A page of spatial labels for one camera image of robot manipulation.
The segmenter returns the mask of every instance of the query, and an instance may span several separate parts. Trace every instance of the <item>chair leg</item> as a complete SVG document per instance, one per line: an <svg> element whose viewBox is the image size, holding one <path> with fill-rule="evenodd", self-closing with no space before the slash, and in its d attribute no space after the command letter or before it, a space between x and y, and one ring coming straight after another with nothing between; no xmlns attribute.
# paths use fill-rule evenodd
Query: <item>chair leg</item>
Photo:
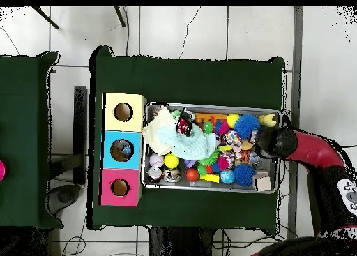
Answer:
<svg viewBox="0 0 357 256"><path fill-rule="evenodd" d="M116 14L118 15L118 18L119 18L119 21L120 21L120 23L121 23L121 26L122 26L122 27L125 27L126 24L125 24L125 22L124 22L124 19L123 19L122 14L120 13L119 7L118 7L118 6L114 6L114 8L115 8Z"/></svg>
<svg viewBox="0 0 357 256"><path fill-rule="evenodd" d="M59 26L54 23L50 17L48 17L46 14L44 14L44 12L41 10L41 8L39 6L33 6L32 7L38 14L40 14L42 17L44 17L46 19L47 22L49 22L55 29L59 29Z"/></svg>

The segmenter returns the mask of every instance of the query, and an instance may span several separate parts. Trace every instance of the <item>metal tray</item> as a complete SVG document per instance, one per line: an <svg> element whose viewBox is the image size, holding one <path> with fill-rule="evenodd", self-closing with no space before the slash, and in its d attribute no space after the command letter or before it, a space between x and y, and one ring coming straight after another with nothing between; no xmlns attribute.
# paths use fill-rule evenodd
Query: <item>metal tray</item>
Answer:
<svg viewBox="0 0 357 256"><path fill-rule="evenodd" d="M153 109L163 103L150 102L145 106L144 120L149 123L153 119ZM167 109L172 112L174 110L182 110L186 107L192 112L211 113L211 114L253 114L256 116L262 114L275 114L276 121L279 127L282 125L282 114L279 110L261 109L261 108L247 108L247 107L227 107L227 106L215 106L215 105L191 105L180 103L165 103ZM253 186L243 187L238 186L236 183L225 184L223 182L215 183L205 180L197 180L190 182L185 178L185 171L187 167L180 160L178 168L181 171L181 180L177 183L166 182L163 179L159 183L150 183L147 178L147 171L150 168L149 156L153 153L149 145L144 141L142 150L142 184L148 188L167 188L167 189L181 189L181 190L208 190L208 191L220 191L220 192L239 192L239 193L274 193L278 189L278 164L279 158L264 159L262 170L268 171L271 178L271 190L257 192Z"/></svg>

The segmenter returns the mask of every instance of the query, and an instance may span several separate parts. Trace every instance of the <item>yellow ball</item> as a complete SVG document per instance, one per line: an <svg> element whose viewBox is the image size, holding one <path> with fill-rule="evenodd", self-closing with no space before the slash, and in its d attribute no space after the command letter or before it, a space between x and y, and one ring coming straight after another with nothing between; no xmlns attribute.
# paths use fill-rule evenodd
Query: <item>yellow ball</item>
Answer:
<svg viewBox="0 0 357 256"><path fill-rule="evenodd" d="M234 128L234 124L236 123L236 120L239 119L239 115L237 114L230 114L228 117L227 117L227 123L228 123L228 126L231 127L231 128Z"/></svg>
<svg viewBox="0 0 357 256"><path fill-rule="evenodd" d="M169 169L174 169L179 165L180 159L169 153L165 156L164 163Z"/></svg>

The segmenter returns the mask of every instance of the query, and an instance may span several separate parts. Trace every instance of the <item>green toy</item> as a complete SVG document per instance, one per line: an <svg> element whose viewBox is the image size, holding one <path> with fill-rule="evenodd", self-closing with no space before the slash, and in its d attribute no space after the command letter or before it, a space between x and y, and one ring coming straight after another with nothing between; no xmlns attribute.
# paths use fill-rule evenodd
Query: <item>green toy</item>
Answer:
<svg viewBox="0 0 357 256"><path fill-rule="evenodd" d="M205 133L207 133L207 134L212 133L213 124L210 121L205 121L203 128L204 128Z"/></svg>

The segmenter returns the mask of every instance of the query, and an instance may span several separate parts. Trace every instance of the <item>black cable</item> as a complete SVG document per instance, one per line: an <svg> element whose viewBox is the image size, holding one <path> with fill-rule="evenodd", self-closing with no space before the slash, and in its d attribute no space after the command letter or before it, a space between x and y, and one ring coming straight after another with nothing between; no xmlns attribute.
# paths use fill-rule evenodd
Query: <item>black cable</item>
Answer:
<svg viewBox="0 0 357 256"><path fill-rule="evenodd" d="M128 26L128 30L127 30L127 38L126 38L126 56L128 55L128 47L129 47L129 35L130 35L130 31L129 31L129 20L128 20L128 11L126 10L126 7L123 7L124 9L124 13L126 14L126 24Z"/></svg>
<svg viewBox="0 0 357 256"><path fill-rule="evenodd" d="M181 56L182 56L182 54L183 54L183 50L185 49L185 42L186 42L186 38L187 38L187 35L188 35L188 27L190 26L190 24L192 23L192 21L196 18L197 13L198 13L198 11L199 11L200 9L201 9L201 6L198 8L198 10L197 10L195 16L193 16L193 19L190 21L190 23L188 23L188 24L186 25L186 36L185 36L185 40L183 41L182 52L181 52L181 55L180 55L179 59L181 58Z"/></svg>

